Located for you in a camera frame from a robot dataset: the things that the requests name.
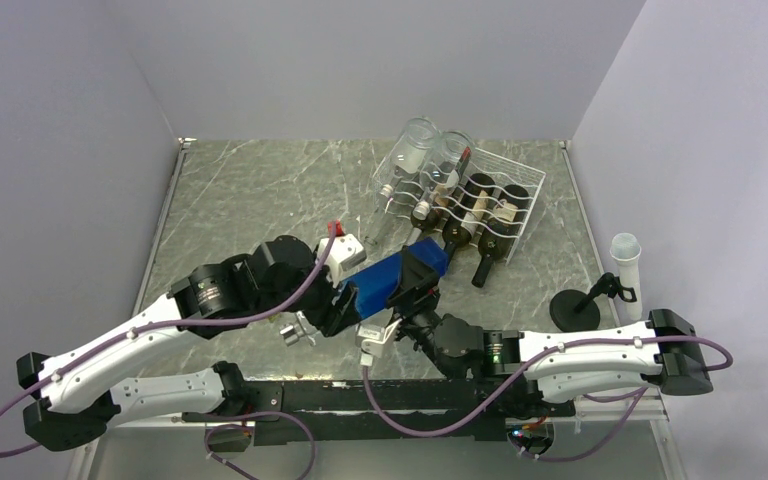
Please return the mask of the green labelled wine bottle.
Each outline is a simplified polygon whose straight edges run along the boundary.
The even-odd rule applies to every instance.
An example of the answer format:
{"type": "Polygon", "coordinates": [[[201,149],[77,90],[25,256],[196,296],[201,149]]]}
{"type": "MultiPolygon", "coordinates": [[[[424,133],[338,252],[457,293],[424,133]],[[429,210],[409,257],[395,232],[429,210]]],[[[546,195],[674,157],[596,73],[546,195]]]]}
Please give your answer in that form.
{"type": "Polygon", "coordinates": [[[471,280],[473,286],[482,288],[493,266],[507,257],[530,203],[530,194],[521,185],[509,184],[501,190],[478,241],[481,258],[471,280]]]}

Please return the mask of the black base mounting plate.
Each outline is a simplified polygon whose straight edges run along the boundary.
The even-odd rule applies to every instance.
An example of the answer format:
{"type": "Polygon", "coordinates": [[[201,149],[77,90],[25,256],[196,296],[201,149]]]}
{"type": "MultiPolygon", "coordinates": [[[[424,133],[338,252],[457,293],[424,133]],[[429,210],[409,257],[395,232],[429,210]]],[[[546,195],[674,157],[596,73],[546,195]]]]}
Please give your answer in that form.
{"type": "Polygon", "coordinates": [[[217,421],[257,414],[254,443],[277,446],[303,441],[301,420],[317,441],[400,439],[402,432],[386,424],[374,403],[400,425],[437,430],[456,423],[498,387],[495,380],[373,380],[368,396],[360,380],[245,381],[240,391],[213,410],[187,409],[186,422],[217,421]]]}

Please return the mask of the dark olive wine bottle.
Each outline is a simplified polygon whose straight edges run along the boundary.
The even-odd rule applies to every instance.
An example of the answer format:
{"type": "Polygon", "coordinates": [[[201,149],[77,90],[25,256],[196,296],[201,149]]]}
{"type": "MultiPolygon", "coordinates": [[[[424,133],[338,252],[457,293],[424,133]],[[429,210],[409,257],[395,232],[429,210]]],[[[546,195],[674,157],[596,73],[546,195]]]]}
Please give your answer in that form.
{"type": "Polygon", "coordinates": [[[423,235],[431,233],[443,219],[448,205],[448,196],[437,196],[433,200],[420,200],[411,213],[412,229],[404,242],[404,246],[410,246],[423,235]]]}

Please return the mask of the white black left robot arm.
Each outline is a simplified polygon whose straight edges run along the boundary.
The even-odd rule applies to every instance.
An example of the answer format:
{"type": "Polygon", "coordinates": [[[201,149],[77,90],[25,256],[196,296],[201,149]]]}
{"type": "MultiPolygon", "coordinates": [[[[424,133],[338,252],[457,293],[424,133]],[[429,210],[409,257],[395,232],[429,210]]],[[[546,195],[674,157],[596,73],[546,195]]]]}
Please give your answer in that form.
{"type": "Polygon", "coordinates": [[[232,420],[256,398],[239,367],[220,361],[203,370],[139,378],[160,357],[283,312],[311,315],[330,305],[344,274],[365,260],[344,234],[310,247],[282,235],[249,254],[204,264],[124,324],[57,356],[29,353],[17,363],[33,402],[23,409],[26,434],[51,451],[87,444],[109,428],[172,414],[232,420]]]}

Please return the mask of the black microphone stand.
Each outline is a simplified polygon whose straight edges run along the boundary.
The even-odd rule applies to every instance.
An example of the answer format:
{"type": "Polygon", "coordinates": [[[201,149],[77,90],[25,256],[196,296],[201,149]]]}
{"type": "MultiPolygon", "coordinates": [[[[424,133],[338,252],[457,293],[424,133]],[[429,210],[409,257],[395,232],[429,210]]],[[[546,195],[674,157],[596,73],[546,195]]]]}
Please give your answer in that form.
{"type": "Polygon", "coordinates": [[[639,300],[640,287],[626,286],[618,275],[604,273],[585,293],[581,290],[566,289],[556,293],[550,301],[550,317],[562,332],[583,332],[596,330],[600,325],[601,313],[595,303],[599,296],[619,297],[625,303],[639,300]]]}

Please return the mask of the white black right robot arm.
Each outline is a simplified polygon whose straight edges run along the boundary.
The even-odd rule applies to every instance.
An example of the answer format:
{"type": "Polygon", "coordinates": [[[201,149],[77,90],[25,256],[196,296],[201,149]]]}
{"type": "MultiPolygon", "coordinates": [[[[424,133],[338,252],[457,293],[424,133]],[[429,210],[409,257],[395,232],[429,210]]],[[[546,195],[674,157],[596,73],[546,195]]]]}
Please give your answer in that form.
{"type": "Polygon", "coordinates": [[[625,387],[671,396],[712,392],[706,340],[669,309],[642,310],[642,249],[635,237],[616,236],[610,253],[617,273],[602,275],[588,292],[563,290],[552,298],[556,333],[485,330],[428,306],[399,315],[398,335],[412,340],[448,379],[524,379],[511,397],[525,415],[625,387]]]}

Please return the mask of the blue water bottle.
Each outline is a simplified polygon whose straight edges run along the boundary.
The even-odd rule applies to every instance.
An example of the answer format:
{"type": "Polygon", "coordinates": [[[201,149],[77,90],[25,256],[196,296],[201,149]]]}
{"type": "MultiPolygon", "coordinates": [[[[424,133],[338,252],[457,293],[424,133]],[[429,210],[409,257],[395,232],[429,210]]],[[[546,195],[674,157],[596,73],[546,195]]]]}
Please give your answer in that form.
{"type": "MultiPolygon", "coordinates": [[[[408,248],[425,263],[431,265],[440,278],[445,275],[450,261],[443,248],[433,239],[427,238],[403,248],[408,248]]],[[[391,309],[387,307],[387,297],[396,287],[401,266],[400,251],[342,281],[343,286],[358,289],[356,309],[361,320],[372,317],[380,311],[391,309]]]]}

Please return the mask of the small clear silver-cap bottle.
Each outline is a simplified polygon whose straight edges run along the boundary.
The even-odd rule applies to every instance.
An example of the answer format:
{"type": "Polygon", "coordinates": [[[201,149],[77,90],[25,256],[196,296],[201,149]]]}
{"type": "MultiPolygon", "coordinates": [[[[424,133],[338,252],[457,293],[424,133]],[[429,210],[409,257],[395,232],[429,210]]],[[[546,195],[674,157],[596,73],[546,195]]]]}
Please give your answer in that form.
{"type": "Polygon", "coordinates": [[[443,132],[425,157],[419,182],[422,195],[415,205],[412,216],[425,220],[432,204],[459,185],[472,157],[473,139],[462,131],[443,132]]]}

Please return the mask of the clear silver cap bottle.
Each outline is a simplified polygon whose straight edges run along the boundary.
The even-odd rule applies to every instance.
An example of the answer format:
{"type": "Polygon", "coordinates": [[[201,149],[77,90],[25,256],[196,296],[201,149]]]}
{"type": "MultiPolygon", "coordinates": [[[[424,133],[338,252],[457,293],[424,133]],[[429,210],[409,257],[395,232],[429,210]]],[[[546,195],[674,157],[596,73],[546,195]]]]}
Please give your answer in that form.
{"type": "Polygon", "coordinates": [[[414,117],[405,123],[384,161],[387,175],[379,191],[384,202],[395,196],[396,188],[403,180],[411,179],[419,172],[438,135],[436,125],[426,117],[414,117]]]}

